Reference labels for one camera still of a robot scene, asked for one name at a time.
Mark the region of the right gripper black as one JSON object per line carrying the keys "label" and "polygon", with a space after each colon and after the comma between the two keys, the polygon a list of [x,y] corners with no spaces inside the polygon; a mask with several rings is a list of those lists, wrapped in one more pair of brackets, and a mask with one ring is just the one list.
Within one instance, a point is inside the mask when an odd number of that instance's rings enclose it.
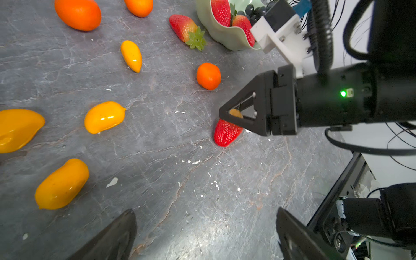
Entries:
{"label": "right gripper black", "polygon": [[296,84],[293,65],[261,73],[219,109],[219,117],[263,137],[296,135]]}

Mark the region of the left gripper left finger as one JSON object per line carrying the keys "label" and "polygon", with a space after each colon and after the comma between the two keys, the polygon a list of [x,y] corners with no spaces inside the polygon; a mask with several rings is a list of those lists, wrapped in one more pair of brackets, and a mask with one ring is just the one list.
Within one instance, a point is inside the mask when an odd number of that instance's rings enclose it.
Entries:
{"label": "left gripper left finger", "polygon": [[136,215],[123,212],[111,224],[69,257],[70,260],[127,260],[137,234]]}

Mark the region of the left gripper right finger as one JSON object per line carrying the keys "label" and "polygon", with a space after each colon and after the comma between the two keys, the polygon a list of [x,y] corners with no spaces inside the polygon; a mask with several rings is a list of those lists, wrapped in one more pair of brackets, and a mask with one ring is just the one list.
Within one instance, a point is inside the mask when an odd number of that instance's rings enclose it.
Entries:
{"label": "left gripper right finger", "polygon": [[343,257],[284,208],[277,211],[276,231],[286,260],[342,260]]}

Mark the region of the light green wavy fruit bowl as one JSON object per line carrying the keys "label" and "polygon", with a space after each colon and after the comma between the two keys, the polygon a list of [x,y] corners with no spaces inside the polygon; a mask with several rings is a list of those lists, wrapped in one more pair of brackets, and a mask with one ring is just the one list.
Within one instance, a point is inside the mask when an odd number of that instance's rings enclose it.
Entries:
{"label": "light green wavy fruit bowl", "polygon": [[261,50],[260,45],[256,42],[252,47],[244,31],[238,27],[224,27],[219,24],[213,16],[211,1],[196,0],[196,12],[201,24],[208,31],[210,36],[224,47],[231,51],[238,50]]}

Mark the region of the fake strawberry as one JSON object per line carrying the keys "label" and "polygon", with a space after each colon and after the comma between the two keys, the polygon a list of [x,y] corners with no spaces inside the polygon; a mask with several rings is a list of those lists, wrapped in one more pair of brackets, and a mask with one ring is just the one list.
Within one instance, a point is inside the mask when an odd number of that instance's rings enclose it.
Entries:
{"label": "fake strawberry", "polygon": [[211,0],[211,9],[216,21],[224,26],[229,27],[231,23],[231,10],[228,0]]}
{"label": "fake strawberry", "polygon": [[255,38],[251,33],[252,26],[247,17],[244,15],[236,15],[232,20],[231,26],[241,28],[244,31],[250,46],[253,47],[255,45]]}
{"label": "fake strawberry", "polygon": [[175,14],[170,16],[169,23],[178,38],[187,44],[190,49],[197,49],[200,52],[204,50],[206,45],[205,31],[201,30],[193,19]]}
{"label": "fake strawberry", "polygon": [[228,147],[242,133],[243,128],[219,119],[214,130],[213,140],[220,147]]}

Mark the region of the dark fake grape bunch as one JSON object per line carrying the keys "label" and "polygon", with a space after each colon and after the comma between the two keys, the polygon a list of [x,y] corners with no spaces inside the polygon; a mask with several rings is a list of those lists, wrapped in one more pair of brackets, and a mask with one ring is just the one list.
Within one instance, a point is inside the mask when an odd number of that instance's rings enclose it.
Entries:
{"label": "dark fake grape bunch", "polygon": [[260,7],[254,7],[253,4],[248,4],[245,10],[238,10],[236,15],[243,15],[249,20],[256,21],[266,14],[274,5],[276,1],[266,1],[266,5]]}

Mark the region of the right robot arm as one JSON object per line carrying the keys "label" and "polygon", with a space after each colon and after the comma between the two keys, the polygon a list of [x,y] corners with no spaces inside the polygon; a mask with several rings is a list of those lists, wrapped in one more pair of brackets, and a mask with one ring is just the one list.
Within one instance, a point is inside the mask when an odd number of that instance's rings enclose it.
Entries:
{"label": "right robot arm", "polygon": [[222,120],[261,136],[299,128],[405,122],[416,118],[416,3],[359,1],[343,45],[357,64],[333,68],[327,1],[309,1],[307,32],[286,1],[277,1],[252,29],[265,52],[287,65],[254,77],[219,110]]}

